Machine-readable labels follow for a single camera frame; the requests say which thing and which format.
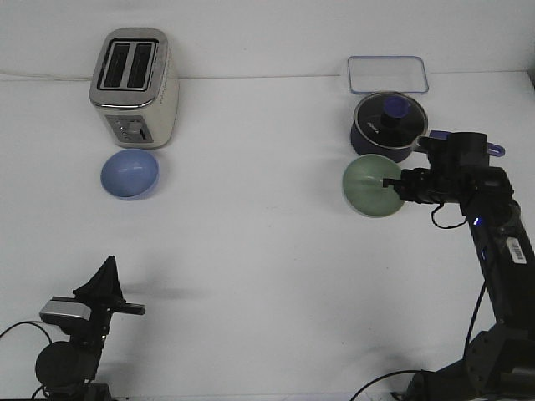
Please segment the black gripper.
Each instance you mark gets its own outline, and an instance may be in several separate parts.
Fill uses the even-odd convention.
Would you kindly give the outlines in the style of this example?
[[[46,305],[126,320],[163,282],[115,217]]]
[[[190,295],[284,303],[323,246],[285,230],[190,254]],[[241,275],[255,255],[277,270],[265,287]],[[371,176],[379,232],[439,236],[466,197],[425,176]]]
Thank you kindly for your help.
[[[451,175],[445,171],[414,168],[402,170],[399,179],[384,178],[383,187],[394,186],[403,201],[418,204],[467,204],[475,193],[476,167],[456,169]]]
[[[103,346],[110,332],[111,318],[115,313],[138,316],[145,314],[145,305],[125,301],[115,256],[108,256],[99,270],[84,285],[74,289],[73,294],[78,300],[67,297],[52,299],[80,302],[91,309],[91,316],[87,322],[58,326],[70,336],[73,343],[84,347]]]

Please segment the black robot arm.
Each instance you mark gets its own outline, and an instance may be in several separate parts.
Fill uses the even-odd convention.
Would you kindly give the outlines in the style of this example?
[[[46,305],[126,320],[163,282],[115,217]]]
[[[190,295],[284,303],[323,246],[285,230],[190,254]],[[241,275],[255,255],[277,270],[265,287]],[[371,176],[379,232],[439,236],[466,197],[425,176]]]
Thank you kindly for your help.
[[[457,203],[470,228],[495,324],[470,340],[461,360],[420,371],[404,400],[534,398],[534,251],[507,173],[490,164],[487,136],[420,137],[429,168],[385,179],[403,201]]]
[[[58,327],[67,341],[40,352],[35,373],[47,400],[111,400],[107,383],[96,383],[100,359],[114,314],[141,316],[145,306],[123,296],[116,259],[109,256],[72,297],[54,296],[39,312],[42,322]]]

